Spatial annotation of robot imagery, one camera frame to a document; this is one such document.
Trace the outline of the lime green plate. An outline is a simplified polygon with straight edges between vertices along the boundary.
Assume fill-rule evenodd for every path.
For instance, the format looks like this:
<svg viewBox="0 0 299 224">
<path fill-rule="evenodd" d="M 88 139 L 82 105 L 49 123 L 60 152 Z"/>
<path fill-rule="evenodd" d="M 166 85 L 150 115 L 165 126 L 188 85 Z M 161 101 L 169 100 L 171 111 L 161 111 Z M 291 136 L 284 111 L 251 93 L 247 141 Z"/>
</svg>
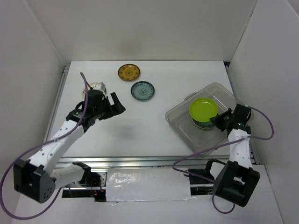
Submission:
<svg viewBox="0 0 299 224">
<path fill-rule="evenodd" d="M 190 104 L 189 114 L 197 122 L 206 123 L 218 114 L 216 102 L 210 98 L 198 98 Z"/>
</svg>

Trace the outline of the large blue patterned plate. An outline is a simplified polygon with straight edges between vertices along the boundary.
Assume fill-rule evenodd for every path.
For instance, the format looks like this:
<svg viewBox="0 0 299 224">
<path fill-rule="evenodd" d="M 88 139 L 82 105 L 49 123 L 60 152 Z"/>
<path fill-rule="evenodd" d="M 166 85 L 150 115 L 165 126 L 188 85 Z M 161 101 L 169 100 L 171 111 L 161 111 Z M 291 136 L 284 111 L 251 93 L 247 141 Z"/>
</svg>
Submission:
<svg viewBox="0 0 299 224">
<path fill-rule="evenodd" d="M 148 101 L 155 95 L 155 88 L 150 82 L 139 81 L 132 85 L 130 93 L 138 101 Z"/>
</svg>

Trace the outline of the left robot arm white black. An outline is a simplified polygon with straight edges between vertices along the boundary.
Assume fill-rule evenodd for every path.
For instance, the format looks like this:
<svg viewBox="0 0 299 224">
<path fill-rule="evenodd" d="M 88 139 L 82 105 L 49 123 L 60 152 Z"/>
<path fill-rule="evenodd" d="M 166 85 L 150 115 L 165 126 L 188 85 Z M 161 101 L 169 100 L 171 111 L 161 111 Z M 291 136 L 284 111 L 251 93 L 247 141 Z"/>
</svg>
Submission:
<svg viewBox="0 0 299 224">
<path fill-rule="evenodd" d="M 39 202 L 46 202 L 57 188 L 72 182 L 87 186 L 92 182 L 91 168 L 79 161 L 56 169 L 55 166 L 67 150 L 97 120 L 104 120 L 125 112 L 116 93 L 111 93 L 113 104 L 100 90 L 89 90 L 85 101 L 69 112 L 65 121 L 48 144 L 27 160 L 18 159 L 13 165 L 14 189 Z"/>
</svg>

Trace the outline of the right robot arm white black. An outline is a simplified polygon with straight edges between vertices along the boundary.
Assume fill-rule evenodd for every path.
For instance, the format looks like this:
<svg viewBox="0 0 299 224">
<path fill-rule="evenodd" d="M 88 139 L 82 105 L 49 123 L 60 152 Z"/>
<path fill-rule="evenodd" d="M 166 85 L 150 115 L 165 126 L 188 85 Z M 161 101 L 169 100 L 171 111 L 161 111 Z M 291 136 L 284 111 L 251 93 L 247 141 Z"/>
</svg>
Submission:
<svg viewBox="0 0 299 224">
<path fill-rule="evenodd" d="M 227 132 L 230 155 L 220 172 L 216 167 L 203 172 L 207 182 L 214 182 L 213 195 L 240 207 L 247 205 L 260 179 L 250 159 L 251 128 L 247 125 L 250 117 L 251 109 L 237 104 L 234 110 L 229 108 L 210 119 L 216 128 Z"/>
</svg>

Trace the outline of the clear plastic bin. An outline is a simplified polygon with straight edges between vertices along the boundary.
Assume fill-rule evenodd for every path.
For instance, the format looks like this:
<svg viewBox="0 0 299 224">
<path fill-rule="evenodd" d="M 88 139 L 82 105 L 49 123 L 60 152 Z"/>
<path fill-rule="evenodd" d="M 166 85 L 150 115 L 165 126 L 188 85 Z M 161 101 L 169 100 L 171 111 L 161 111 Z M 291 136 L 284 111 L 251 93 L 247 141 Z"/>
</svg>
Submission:
<svg viewBox="0 0 299 224">
<path fill-rule="evenodd" d="M 222 132 L 216 127 L 203 129 L 194 124 L 189 114 L 189 107 L 198 98 L 214 100 L 218 106 L 219 114 L 229 108 L 233 110 L 237 104 L 243 104 L 220 83 L 211 83 L 202 90 L 192 93 L 184 101 L 170 109 L 165 114 L 166 121 L 193 153 L 221 145 L 228 140 L 227 132 Z"/>
</svg>

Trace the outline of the cream plate with dark patch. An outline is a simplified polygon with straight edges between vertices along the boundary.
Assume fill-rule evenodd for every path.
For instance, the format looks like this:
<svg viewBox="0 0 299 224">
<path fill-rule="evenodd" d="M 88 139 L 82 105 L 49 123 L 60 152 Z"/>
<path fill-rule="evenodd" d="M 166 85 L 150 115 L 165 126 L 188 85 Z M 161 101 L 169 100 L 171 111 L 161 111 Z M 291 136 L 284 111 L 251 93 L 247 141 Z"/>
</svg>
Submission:
<svg viewBox="0 0 299 224">
<path fill-rule="evenodd" d="M 107 93 L 103 93 L 102 91 L 92 89 L 90 87 L 90 85 L 87 87 L 87 89 L 82 90 L 82 96 L 84 97 L 86 93 L 88 94 L 88 96 L 91 96 L 91 95 L 93 95 L 93 96 L 102 96 L 102 97 L 107 96 Z"/>
</svg>

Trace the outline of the yellow patterned plate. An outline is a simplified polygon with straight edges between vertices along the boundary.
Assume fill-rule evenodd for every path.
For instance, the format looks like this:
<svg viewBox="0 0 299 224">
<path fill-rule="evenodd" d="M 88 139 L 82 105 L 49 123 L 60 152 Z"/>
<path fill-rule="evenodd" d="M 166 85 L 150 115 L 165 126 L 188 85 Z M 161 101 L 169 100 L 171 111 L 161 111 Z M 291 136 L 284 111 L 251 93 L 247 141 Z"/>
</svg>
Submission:
<svg viewBox="0 0 299 224">
<path fill-rule="evenodd" d="M 141 71 L 137 65 L 125 64 L 118 69 L 117 74 L 121 80 L 131 82 L 136 80 L 140 76 Z"/>
</svg>

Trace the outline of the white front cover panel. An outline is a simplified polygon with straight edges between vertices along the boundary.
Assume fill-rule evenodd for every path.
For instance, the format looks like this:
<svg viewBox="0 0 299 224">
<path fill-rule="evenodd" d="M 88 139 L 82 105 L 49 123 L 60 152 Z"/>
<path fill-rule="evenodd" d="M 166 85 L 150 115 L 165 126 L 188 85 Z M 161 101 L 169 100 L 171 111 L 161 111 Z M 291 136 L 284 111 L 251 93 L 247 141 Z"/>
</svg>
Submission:
<svg viewBox="0 0 299 224">
<path fill-rule="evenodd" d="M 188 177 L 171 168 L 110 169 L 108 202 L 183 201 L 191 199 Z"/>
</svg>

